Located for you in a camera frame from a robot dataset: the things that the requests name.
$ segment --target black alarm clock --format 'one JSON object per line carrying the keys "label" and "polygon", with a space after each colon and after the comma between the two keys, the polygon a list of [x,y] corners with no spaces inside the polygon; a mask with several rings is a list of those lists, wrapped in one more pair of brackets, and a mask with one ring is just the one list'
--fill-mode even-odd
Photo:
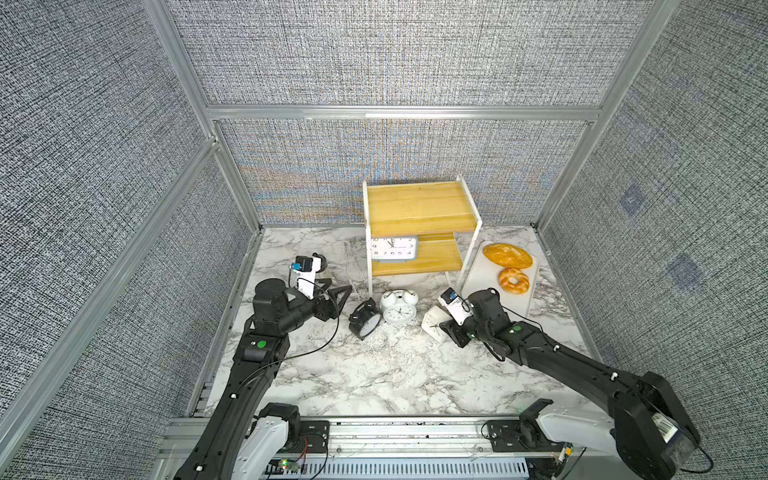
{"label": "black alarm clock", "polygon": [[376,302],[368,299],[360,303],[349,316],[349,331],[364,340],[379,325],[382,313],[376,308]]}

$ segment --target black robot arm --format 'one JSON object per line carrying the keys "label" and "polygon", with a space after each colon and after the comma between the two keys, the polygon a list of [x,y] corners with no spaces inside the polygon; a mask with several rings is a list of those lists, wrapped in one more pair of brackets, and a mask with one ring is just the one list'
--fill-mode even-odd
{"label": "black robot arm", "polygon": [[[590,399],[614,419],[611,434],[618,454],[641,478],[672,478],[699,445],[698,431],[661,376],[647,372],[640,377],[611,368],[561,345],[528,322],[511,322],[494,289],[475,292],[467,301],[472,316],[460,327],[454,320],[444,326],[454,341],[462,346],[467,338],[479,339],[496,358],[546,373]],[[661,429],[669,420],[679,432],[665,439]]]}
{"label": "black robot arm", "polygon": [[[254,314],[246,321],[243,336],[233,357],[234,364],[221,400],[192,454],[174,480],[226,480],[243,440],[253,423],[253,414],[272,385],[290,346],[288,333],[315,316],[323,321],[338,318],[352,287],[318,290],[314,300],[286,288],[277,278],[260,282],[253,297]],[[294,295],[288,300],[288,294]],[[289,433],[291,438],[298,435]]]}

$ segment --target square clock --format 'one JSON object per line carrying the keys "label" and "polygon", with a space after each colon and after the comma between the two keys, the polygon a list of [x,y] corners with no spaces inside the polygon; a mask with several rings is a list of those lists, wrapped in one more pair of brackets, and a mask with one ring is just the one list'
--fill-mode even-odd
{"label": "square clock", "polygon": [[418,237],[377,237],[371,239],[371,260],[405,262],[416,258]]}

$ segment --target textured wall panel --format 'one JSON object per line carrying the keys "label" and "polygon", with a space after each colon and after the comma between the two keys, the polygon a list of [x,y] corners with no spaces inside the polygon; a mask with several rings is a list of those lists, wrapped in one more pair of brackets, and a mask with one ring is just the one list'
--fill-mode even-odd
{"label": "textured wall panel", "polygon": [[139,0],[0,30],[1,415],[203,136]]}
{"label": "textured wall panel", "polygon": [[3,479],[146,478],[167,420],[187,407],[249,237],[212,160]]}
{"label": "textured wall panel", "polygon": [[651,0],[169,0],[210,103],[598,104]]}
{"label": "textured wall panel", "polygon": [[670,380],[712,478],[766,475],[766,25],[683,1],[545,232],[606,361]]}
{"label": "textured wall panel", "polygon": [[484,221],[536,220],[579,121],[222,121],[264,223],[363,222],[362,182],[464,175]]}

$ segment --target donut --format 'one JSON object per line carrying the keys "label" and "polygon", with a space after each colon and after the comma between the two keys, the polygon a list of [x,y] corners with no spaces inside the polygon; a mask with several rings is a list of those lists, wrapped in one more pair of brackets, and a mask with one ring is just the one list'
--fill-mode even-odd
{"label": "donut", "polygon": [[509,243],[494,243],[482,249],[485,258],[496,265],[523,270],[533,265],[528,252]]}
{"label": "donut", "polygon": [[519,268],[503,269],[498,275],[498,284],[505,292],[514,293],[515,295],[522,295],[531,286],[531,282],[528,281],[528,275]]}

